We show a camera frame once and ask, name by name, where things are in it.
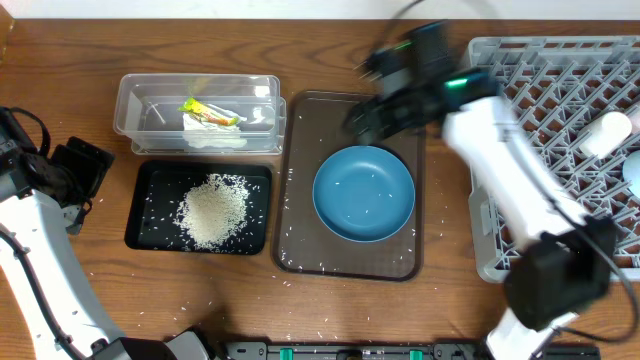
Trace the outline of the large dark blue plate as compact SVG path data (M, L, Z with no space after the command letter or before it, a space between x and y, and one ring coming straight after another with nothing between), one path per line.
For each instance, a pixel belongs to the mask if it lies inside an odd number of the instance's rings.
M405 226L414 210L416 188L408 167L392 152L351 146L319 167L312 202L331 232L352 242L372 243Z

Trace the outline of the white tissue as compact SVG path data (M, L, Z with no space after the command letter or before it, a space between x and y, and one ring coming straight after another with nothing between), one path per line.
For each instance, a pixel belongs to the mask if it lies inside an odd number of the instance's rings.
M183 115L183 139L193 148L242 148L247 140L237 125L223 126L200 122L189 114Z

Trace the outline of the green yellow snack wrapper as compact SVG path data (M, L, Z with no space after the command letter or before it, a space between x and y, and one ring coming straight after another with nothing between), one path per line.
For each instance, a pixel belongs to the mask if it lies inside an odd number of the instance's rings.
M186 113L199 122L216 124L219 126L234 126L240 122L238 116L224 115L199 102L195 98L188 98L179 108L180 112Z

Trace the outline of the white cup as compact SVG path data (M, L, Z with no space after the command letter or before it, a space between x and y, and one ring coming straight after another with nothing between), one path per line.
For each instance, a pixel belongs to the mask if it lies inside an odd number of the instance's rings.
M608 112L586 125L579 133L583 137L578 146L586 156L604 159L630 134L632 123L621 112Z

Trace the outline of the light blue bowl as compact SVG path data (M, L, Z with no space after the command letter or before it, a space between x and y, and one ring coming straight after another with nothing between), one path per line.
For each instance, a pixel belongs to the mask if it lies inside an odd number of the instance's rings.
M637 198L640 197L640 151L629 154L623 163L622 176L628 183L629 191Z

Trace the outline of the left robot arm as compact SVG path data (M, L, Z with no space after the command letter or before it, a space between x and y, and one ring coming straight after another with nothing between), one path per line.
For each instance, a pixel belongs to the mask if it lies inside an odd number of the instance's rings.
M39 359L212 359L194 330L169 341L128 337L83 272L70 236L81 230L114 157L77 137L53 147L48 130L34 144L1 110L1 268Z

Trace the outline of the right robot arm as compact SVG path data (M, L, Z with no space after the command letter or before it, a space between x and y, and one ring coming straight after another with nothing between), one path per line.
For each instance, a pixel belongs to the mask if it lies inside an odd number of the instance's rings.
M520 251L503 286L507 309L485 340L494 359L529 359L603 297L615 267L617 230L559 184L527 142L510 104L487 72L461 70L442 23L378 42L364 63L380 92L345 121L371 144L436 121L497 203Z

